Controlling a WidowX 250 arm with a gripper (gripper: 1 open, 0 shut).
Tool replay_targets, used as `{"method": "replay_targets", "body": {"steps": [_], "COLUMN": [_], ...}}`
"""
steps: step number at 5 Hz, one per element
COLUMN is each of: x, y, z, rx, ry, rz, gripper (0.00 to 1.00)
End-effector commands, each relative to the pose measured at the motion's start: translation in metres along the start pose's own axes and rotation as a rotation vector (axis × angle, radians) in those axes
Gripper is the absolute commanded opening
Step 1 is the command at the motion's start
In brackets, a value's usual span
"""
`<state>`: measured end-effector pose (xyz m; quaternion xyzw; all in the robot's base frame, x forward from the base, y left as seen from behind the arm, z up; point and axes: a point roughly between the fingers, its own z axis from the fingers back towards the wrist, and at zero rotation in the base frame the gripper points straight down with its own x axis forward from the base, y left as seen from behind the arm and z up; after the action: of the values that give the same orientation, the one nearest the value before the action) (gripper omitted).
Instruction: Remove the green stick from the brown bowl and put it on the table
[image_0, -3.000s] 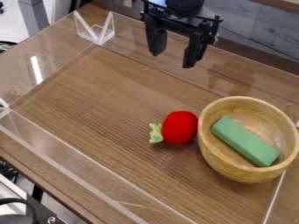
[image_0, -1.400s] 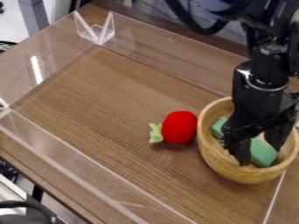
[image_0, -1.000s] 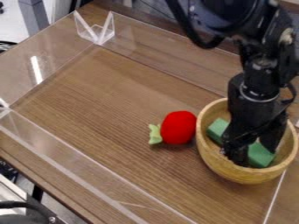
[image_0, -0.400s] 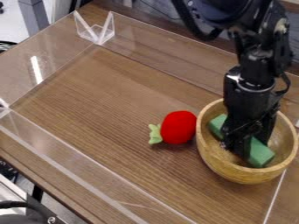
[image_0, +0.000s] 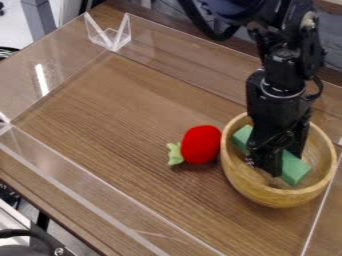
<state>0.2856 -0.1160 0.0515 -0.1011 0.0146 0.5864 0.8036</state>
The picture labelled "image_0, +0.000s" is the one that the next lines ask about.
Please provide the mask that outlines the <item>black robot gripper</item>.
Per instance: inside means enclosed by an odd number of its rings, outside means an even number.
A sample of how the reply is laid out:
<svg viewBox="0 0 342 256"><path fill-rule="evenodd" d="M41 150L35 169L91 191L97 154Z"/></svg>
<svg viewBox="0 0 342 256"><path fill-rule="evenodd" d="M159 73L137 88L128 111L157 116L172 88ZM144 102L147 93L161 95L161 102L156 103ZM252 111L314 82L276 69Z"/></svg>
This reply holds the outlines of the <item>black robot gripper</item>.
<svg viewBox="0 0 342 256"><path fill-rule="evenodd" d="M247 114L254 130L247 140L248 162L272 177L282 175L282 152L302 158L311 117L311 101L303 95L272 95L258 70L246 82Z"/></svg>

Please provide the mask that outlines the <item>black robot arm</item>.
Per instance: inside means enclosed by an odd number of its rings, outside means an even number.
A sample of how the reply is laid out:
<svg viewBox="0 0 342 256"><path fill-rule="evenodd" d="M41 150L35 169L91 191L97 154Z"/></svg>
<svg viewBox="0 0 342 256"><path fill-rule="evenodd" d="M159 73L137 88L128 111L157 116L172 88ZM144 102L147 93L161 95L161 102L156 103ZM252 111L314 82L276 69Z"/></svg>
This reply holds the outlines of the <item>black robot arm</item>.
<svg viewBox="0 0 342 256"><path fill-rule="evenodd" d="M283 173L282 154L302 156L311 105L306 82L324 62L319 17L312 0L177 0L203 34L230 39L246 27L256 43L262 67L246 81L247 114L254 128L247 140L248 161L271 176Z"/></svg>

